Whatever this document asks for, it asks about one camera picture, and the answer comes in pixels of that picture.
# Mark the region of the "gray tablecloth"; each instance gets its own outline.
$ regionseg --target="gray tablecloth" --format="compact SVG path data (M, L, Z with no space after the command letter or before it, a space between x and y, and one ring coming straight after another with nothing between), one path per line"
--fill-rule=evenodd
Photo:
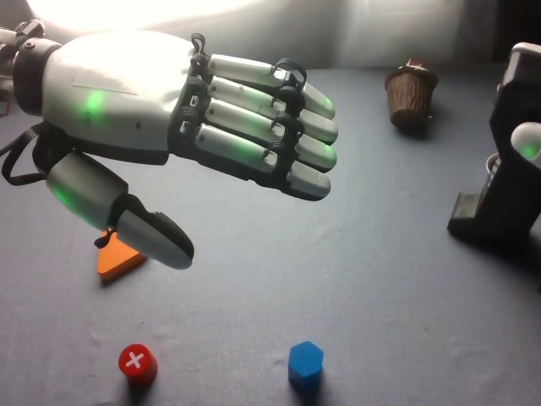
M44 184L2 179L0 404L296 405L287 356L309 339L325 351L316 404L539 406L538 274L446 231L458 191L485 180L501 74L442 74L415 140L389 123L385 72L310 72L341 131L321 202L174 156L101 160L189 234L185 271L147 261L102 287L98 232ZM35 121L1 118L2 145ZM16 172L32 169L26 153ZM130 343L159 363L144 396L117 366Z

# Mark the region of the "back of robotic hand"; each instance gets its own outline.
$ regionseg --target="back of robotic hand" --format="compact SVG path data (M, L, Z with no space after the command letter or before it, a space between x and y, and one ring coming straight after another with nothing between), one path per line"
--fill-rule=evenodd
M10 36L0 30L0 38ZM85 153L154 165L172 153L305 200L331 190L325 173L336 164L334 107L291 60L207 55L200 34L185 41L151 31L82 36L63 47L43 38L16 45L16 99L44 123L4 149L4 177L11 184L45 179L68 209L150 258L184 268L194 247ZM11 177L36 136L39 173Z

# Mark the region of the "brown cup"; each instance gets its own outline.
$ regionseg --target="brown cup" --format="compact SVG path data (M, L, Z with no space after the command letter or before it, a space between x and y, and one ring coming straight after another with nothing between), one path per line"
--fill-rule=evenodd
M399 129L425 126L437 84L434 73L408 66L387 76L385 89L391 122Z

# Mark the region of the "blue hexagonal block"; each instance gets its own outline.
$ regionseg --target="blue hexagonal block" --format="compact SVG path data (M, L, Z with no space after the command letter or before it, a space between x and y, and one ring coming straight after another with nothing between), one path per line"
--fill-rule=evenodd
M302 390L315 389L321 381L323 351L310 341L289 350L289 381Z

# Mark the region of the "white x mark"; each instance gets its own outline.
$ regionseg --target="white x mark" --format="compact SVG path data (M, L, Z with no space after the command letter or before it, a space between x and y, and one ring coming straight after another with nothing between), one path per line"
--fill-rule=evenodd
M135 356L134 353L129 353L129 358L131 358L131 361L128 361L126 363L126 366L130 366L131 364L135 365L135 368L140 368L141 365L139 364L139 360L143 358L143 354L139 354L138 356Z

